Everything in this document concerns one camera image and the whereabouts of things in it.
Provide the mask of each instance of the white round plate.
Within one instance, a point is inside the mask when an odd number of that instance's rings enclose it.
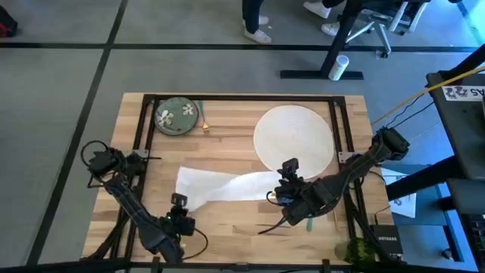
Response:
[[[297,174],[303,178],[319,175],[333,158],[333,137],[327,122],[312,110],[296,105],[266,112],[256,124],[254,145],[261,162],[272,171],[297,158]]]

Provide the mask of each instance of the wooden table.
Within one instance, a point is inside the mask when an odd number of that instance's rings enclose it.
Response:
[[[143,95],[124,95],[111,141],[113,147],[123,151],[132,149]],[[345,98],[355,150],[365,152],[371,144],[372,131],[364,96]],[[152,156],[163,159],[149,162],[142,197],[149,212],[153,215],[164,215],[170,209],[170,196],[175,191],[180,166],[231,174],[267,171],[256,155],[252,142],[253,131],[260,117],[278,105],[301,105],[310,108],[320,114],[331,128],[328,103],[204,101],[206,121],[211,126],[209,135],[203,134],[202,121],[185,136],[170,137],[155,131]],[[149,117],[147,115],[145,120],[145,133],[148,130]],[[345,151],[346,141],[340,111],[337,111],[337,117]],[[321,175],[334,174],[337,171],[338,161],[334,155],[333,161]],[[377,175],[369,174],[362,190],[368,220],[373,223],[374,213],[389,205],[384,182]],[[91,254],[108,236],[115,225],[118,209],[119,205],[114,198],[104,189],[100,189],[84,246],[84,256]],[[336,244],[349,239],[343,201],[335,208],[335,212],[338,229],[331,212],[313,220],[312,232],[307,232],[306,221],[302,221],[295,227],[289,228],[285,224],[269,234],[257,235],[259,231],[281,219],[280,208],[266,200],[209,202],[191,214],[196,219],[196,227],[208,236],[208,249],[186,262],[320,265],[322,259],[329,259],[333,265],[346,264],[334,252]],[[389,209],[380,212],[378,217],[380,224],[393,224]],[[184,237],[183,243],[186,245],[186,255],[197,253],[204,246],[204,240],[199,234]],[[122,256],[124,240],[120,246]],[[132,261],[151,262],[152,257],[151,253],[142,248],[136,235]]]

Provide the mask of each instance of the desk leg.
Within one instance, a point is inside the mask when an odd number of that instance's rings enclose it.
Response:
[[[427,187],[444,183],[446,178],[461,177],[462,170],[455,156],[450,156],[435,165],[400,179],[386,186],[389,201],[416,193]]]
[[[451,196],[444,197],[442,199],[438,199],[437,201],[438,206],[444,212],[456,209],[455,203],[453,202],[453,198]]]
[[[346,43],[352,26],[358,13],[361,11],[360,1],[347,1],[340,20],[340,29],[333,39],[330,50],[327,53],[324,63],[319,71],[280,71],[281,79],[318,79],[328,80],[328,74],[335,63],[336,57]],[[359,71],[345,71],[340,77],[341,80],[363,80],[364,75]]]
[[[459,65],[452,68],[450,71],[440,71],[444,80],[449,80],[453,77],[463,74],[467,71],[477,68],[485,61],[485,44],[471,53],[465,60]]]

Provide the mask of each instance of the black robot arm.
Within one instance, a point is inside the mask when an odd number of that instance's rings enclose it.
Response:
[[[152,254],[162,254],[167,263],[181,263],[184,251],[180,246],[180,237],[192,236],[196,229],[196,220],[186,216],[186,196],[172,194],[171,202],[174,206],[166,217],[157,218],[150,215],[127,183],[129,177],[134,177],[145,169],[146,158],[142,158],[136,152],[125,157],[120,150],[101,143],[105,150],[94,152],[94,157],[86,162],[83,157],[84,149],[91,143],[101,142],[93,141],[86,144],[81,150],[81,158],[92,177],[116,199],[136,225],[143,247]],[[106,250],[103,246],[90,257],[103,257]]]
[[[324,215],[335,208],[350,181],[364,177],[377,163],[384,160],[400,160],[408,152],[409,143],[394,129],[382,128],[372,138],[369,150],[347,160],[346,166],[337,174],[304,182],[297,177],[298,160],[290,159],[279,170],[281,186],[274,189],[279,204],[283,205],[283,217],[289,224],[298,224],[305,218]]]

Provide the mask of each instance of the white label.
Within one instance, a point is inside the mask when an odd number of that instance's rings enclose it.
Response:
[[[447,101],[481,102],[485,96],[485,86],[443,86]]]

